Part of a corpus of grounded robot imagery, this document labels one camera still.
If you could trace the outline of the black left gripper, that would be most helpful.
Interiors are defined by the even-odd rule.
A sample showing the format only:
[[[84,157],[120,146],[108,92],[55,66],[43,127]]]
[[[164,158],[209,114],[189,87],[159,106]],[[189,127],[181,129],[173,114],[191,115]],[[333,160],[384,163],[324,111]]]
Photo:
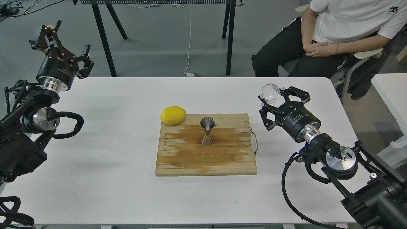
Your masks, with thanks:
[[[29,41],[33,50],[42,51],[46,55],[36,79],[42,89],[54,92],[70,90],[75,75],[80,79],[87,78],[94,66],[89,55],[90,44],[84,45],[82,54],[74,56],[68,63],[62,60],[66,57],[65,48],[57,35],[61,23],[61,20],[57,20],[55,25],[43,25],[36,29],[34,40]],[[79,69],[78,62],[84,63],[82,69]]]

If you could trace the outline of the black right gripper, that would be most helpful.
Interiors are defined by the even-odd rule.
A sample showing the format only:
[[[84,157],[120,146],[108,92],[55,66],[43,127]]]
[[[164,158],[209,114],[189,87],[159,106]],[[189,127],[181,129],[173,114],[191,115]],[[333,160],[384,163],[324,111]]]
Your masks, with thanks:
[[[259,110],[263,125],[267,130],[272,130],[279,126],[283,128],[295,142],[305,142],[305,132],[307,128],[319,129],[321,121],[305,108],[305,103],[311,100],[308,92],[296,87],[280,88],[282,98],[268,101],[259,96],[261,109]],[[300,99],[300,101],[290,100],[290,96]]]

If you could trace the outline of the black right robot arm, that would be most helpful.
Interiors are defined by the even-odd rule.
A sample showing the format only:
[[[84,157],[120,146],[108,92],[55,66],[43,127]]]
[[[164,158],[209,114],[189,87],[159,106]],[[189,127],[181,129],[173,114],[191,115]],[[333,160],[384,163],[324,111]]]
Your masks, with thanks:
[[[361,141],[352,148],[340,145],[320,132],[321,121],[305,108],[310,94],[296,87],[266,84],[261,89],[259,110],[267,130],[279,126],[304,147],[285,164],[283,197],[302,220],[332,229],[302,214],[289,200],[286,174],[294,161],[304,162],[307,173],[323,184],[333,184],[344,196],[343,207],[364,229],[405,229],[406,180]]]

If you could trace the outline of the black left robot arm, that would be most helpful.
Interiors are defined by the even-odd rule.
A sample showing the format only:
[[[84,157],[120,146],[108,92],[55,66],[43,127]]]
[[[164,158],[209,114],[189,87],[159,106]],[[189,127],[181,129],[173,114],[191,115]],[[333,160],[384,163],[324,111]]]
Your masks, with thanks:
[[[36,76],[37,82],[18,80],[4,89],[7,115],[0,123],[1,184],[31,173],[47,160],[45,147],[51,139],[67,139],[78,134],[83,117],[72,112],[58,112],[51,106],[60,100],[61,91],[70,90],[75,77],[89,76],[94,62],[90,45],[76,56],[57,36],[61,21],[42,26],[31,40],[31,48],[45,53]]]

